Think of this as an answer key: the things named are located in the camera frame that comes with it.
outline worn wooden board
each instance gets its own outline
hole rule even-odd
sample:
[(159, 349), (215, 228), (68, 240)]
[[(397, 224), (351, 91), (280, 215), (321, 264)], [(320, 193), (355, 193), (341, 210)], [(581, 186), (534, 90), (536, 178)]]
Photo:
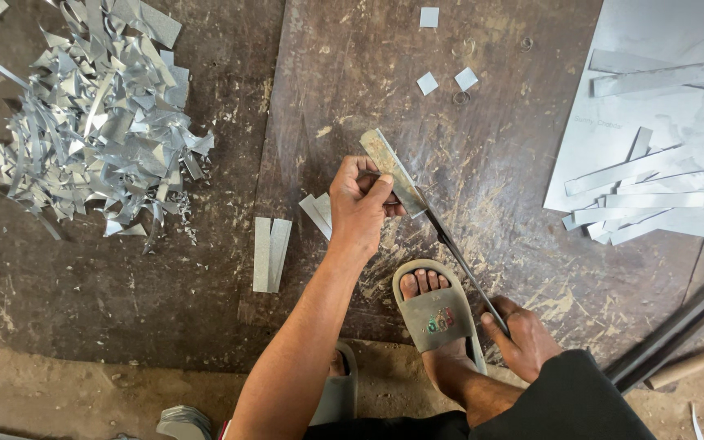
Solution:
[[(297, 227), (280, 293), (243, 285), (239, 319), (283, 323), (327, 243), (298, 202), (327, 191), (342, 156), (362, 154), (361, 134), (380, 127), (489, 293), (533, 308), (564, 347), (608, 363), (680, 304), (700, 239), (657, 232), (602, 246), (541, 208), (601, 1), (435, 4), (434, 30), (418, 27), (421, 2), (288, 0), (254, 210)], [(454, 56), (468, 37), (473, 55)], [(466, 66), (480, 82), (456, 106), (453, 77)], [(416, 80), (429, 70), (440, 87), (423, 96)], [(389, 286), (417, 257), (460, 272), (424, 216), (386, 222), (342, 335), (409, 341)]]

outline slipper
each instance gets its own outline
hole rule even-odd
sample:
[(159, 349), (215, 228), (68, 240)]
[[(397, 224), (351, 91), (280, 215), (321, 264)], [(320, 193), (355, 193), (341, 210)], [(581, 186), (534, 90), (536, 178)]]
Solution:
[[(433, 270), (437, 275), (444, 275), (450, 286), (446, 289), (432, 290), (410, 300), (404, 299), (400, 290), (400, 279), (417, 269)], [(472, 309), (461, 286), (461, 281), (443, 264), (434, 260), (415, 260), (396, 270), (393, 276), (393, 293), (401, 315), (404, 316), (406, 328), (418, 351), (435, 350), (447, 342), (461, 337), (466, 338), (466, 355), (477, 366), (477, 371), (487, 376), (483, 350), (474, 327)]]
[(357, 361), (349, 345), (338, 341), (336, 350), (343, 356), (347, 375), (325, 379), (317, 412), (311, 417), (309, 426), (352, 420), (357, 416)]

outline wooden stick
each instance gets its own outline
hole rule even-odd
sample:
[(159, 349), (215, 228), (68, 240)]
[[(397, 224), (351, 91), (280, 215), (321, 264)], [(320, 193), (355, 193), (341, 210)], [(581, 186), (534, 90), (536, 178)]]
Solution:
[(660, 369), (645, 381), (645, 385), (654, 390), (700, 370), (704, 370), (704, 352)]

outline scratched surface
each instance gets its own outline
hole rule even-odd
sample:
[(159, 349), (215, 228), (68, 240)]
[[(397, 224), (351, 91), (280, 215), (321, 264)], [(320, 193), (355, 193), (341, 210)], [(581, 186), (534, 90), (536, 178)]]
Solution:
[[(0, 194), (0, 345), (62, 359), (245, 372), (271, 334), (239, 324), (237, 274), (251, 229), (283, 0), (148, 3), (184, 25), (175, 62), (192, 75), (186, 113), (196, 133), (205, 124), (217, 139), (211, 185), (189, 185), (197, 246), (167, 216), (157, 254), (141, 256), (145, 237), (103, 238), (103, 216), (93, 211), (63, 221), (70, 239), (56, 242)], [(37, 23), (58, 35), (69, 31), (43, 0), (9, 4), (0, 19), (0, 64), (25, 77), (46, 48)], [(10, 115), (2, 98), (19, 91), (0, 77), (0, 138)]]
[[(254, 210), (295, 225), (279, 294), (252, 292), (244, 269), (240, 320), (283, 323), (326, 249), (298, 202), (327, 191), (342, 156), (362, 154), (361, 134), (380, 127), (490, 295), (609, 363), (681, 303), (701, 239), (658, 232), (602, 246), (541, 209), (601, 2), (439, 1), (435, 30), (418, 27), (422, 5), (288, 0)], [(521, 53), (527, 36), (534, 46)], [(455, 57), (467, 37), (474, 53)], [(480, 82), (456, 106), (453, 77), (466, 66)], [(424, 97), (416, 80), (429, 70), (440, 87)], [(418, 257), (459, 272), (424, 216), (388, 221), (343, 335), (410, 341), (389, 286)], [(486, 355), (499, 358), (490, 343)]]

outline small metal square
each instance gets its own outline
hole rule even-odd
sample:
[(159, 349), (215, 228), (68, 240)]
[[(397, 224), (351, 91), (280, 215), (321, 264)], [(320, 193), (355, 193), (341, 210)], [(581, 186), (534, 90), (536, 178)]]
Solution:
[(421, 8), (420, 27), (439, 27), (439, 8)]
[(461, 88), (462, 92), (465, 92), (469, 87), (472, 87), (479, 81), (477, 76), (472, 72), (471, 67), (466, 67), (461, 71), (460, 74), (455, 75), (455, 82)]
[(417, 80), (417, 85), (420, 86), (423, 95), (428, 95), (439, 87), (439, 83), (433, 79), (433, 75), (430, 72), (422, 75), (422, 78)]

